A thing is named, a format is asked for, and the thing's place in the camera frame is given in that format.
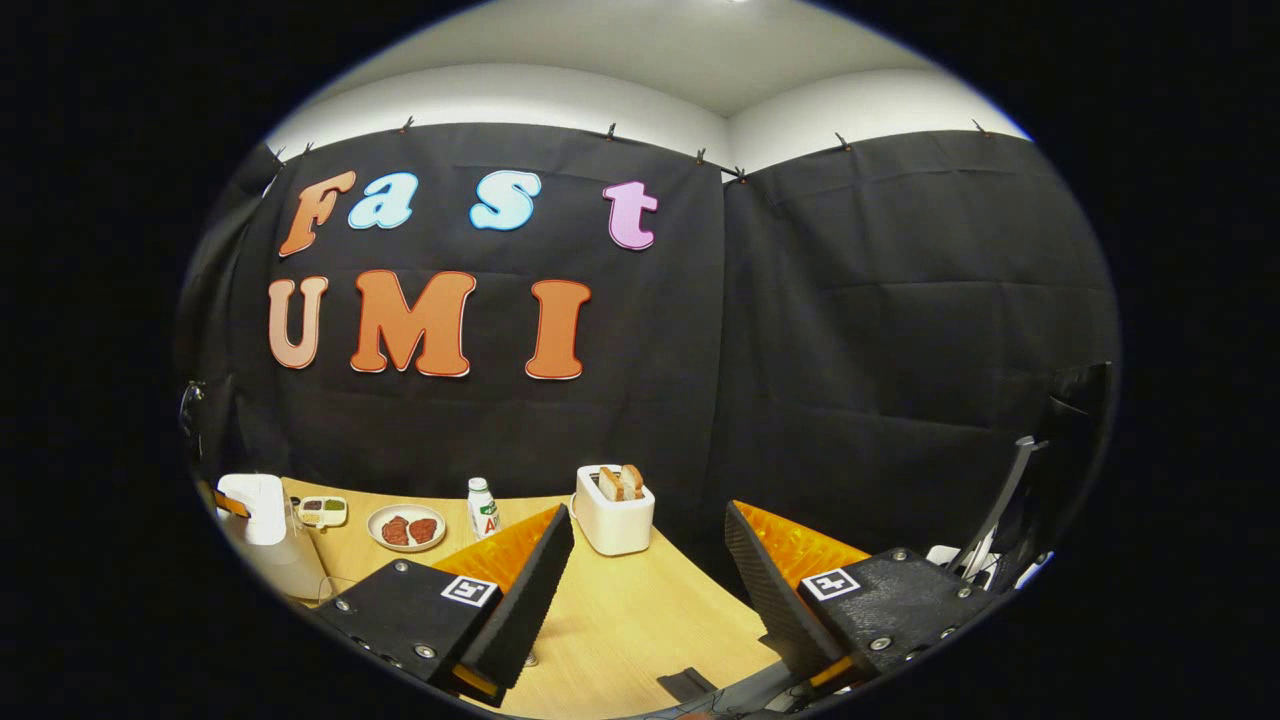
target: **black curtain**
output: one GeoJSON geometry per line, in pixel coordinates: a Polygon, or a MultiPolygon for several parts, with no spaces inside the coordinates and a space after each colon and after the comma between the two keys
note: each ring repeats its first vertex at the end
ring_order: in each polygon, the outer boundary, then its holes
{"type": "MultiPolygon", "coordinates": [[[[1053,370],[1117,361],[1101,249],[1034,143],[920,132],[721,184],[714,165],[561,128],[388,131],[292,159],[238,246],[225,352],[230,465],[340,488],[461,497],[563,495],[580,465],[641,468],[657,525],[721,582],[724,502],[759,505],[877,552],[969,539],[1053,370]],[[486,174],[539,176],[527,224],[467,219],[486,174]],[[355,170],[307,250],[278,256],[303,188],[355,170]],[[352,229],[366,183],[419,179],[412,217],[352,229]],[[640,181],[646,250],[608,233],[605,187],[640,181]],[[476,278],[465,378],[355,372],[356,277],[394,270],[412,302],[443,270],[476,278]],[[268,345],[268,286],[329,279],[315,361],[268,345]],[[580,378],[535,380],[541,279],[588,284],[580,378]]],[[[302,297],[289,305],[301,336],[302,297]]]]}
{"type": "MultiPolygon", "coordinates": [[[[678,534],[707,470],[723,297],[719,170],[692,158],[561,128],[453,124],[389,131],[289,160],[255,217],[236,266],[229,347],[238,380],[242,466],[340,488],[462,497],[485,477],[502,497],[567,495],[575,470],[634,462],[655,495],[655,523],[678,534]],[[308,249],[279,258],[308,186],[356,172],[308,249]],[[476,229],[476,184],[497,170],[539,176],[526,224],[476,229]],[[417,177],[412,215],[392,229],[352,229],[365,186],[388,173],[417,177]],[[639,181],[658,200],[641,227],[653,245],[628,250],[609,234],[607,187],[639,181]],[[356,277],[393,270],[412,305],[430,278],[476,279],[465,304],[462,378],[425,377],[412,364],[376,374],[352,369],[361,319],[356,277]],[[301,370],[268,343],[268,286],[329,279],[319,348],[301,370]],[[525,373],[534,355],[544,279],[580,282],[572,380],[525,373]]],[[[289,337],[303,301],[289,302],[289,337]]]]}
{"type": "Polygon", "coordinates": [[[1052,370],[1119,360],[1101,249],[1032,142],[868,140],[724,211],[708,521],[737,498],[868,552],[959,547],[1052,370]]]}

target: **bread slice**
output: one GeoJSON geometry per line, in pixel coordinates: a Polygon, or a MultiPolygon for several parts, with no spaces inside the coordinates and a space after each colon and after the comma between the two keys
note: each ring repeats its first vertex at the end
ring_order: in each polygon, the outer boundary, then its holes
{"type": "Polygon", "coordinates": [[[613,470],[600,468],[600,479],[596,484],[600,487],[600,495],[604,496],[604,500],[613,502],[623,500],[622,479],[613,470]]]}
{"type": "Polygon", "coordinates": [[[644,478],[635,465],[622,466],[622,496],[627,500],[640,500],[644,497],[644,478]]]}

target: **meat patty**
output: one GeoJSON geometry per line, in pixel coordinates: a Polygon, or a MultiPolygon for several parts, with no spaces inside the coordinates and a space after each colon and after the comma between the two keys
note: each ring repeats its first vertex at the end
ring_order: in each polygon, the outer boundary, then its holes
{"type": "Polygon", "coordinates": [[[390,544],[408,544],[408,534],[404,532],[406,528],[408,528],[408,520],[397,515],[392,518],[389,523],[383,525],[383,539],[390,544]]]}
{"type": "Polygon", "coordinates": [[[435,537],[435,520],[431,518],[422,518],[421,520],[413,520],[408,527],[408,534],[413,536],[413,542],[424,543],[433,537],[435,537]]]}

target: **letter s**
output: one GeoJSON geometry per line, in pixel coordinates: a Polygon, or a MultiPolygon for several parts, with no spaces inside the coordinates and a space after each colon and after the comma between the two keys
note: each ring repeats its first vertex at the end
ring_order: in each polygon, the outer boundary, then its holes
{"type": "Polygon", "coordinates": [[[534,217],[534,197],[543,182],[532,173],[498,170],[476,184],[480,202],[471,206],[476,229],[513,231],[534,217]]]}

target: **letter m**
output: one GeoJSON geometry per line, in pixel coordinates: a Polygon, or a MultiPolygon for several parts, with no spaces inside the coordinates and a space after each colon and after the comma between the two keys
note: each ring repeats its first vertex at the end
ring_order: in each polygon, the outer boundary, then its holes
{"type": "Polygon", "coordinates": [[[387,356],[404,372],[419,341],[422,355],[417,372],[424,375],[461,378],[471,370],[462,356],[462,310],[476,279],[466,273],[438,273],[410,309],[399,278],[390,270],[369,270],[356,278],[364,302],[360,310],[360,345],[351,366],[361,373],[381,373],[387,356]]]}

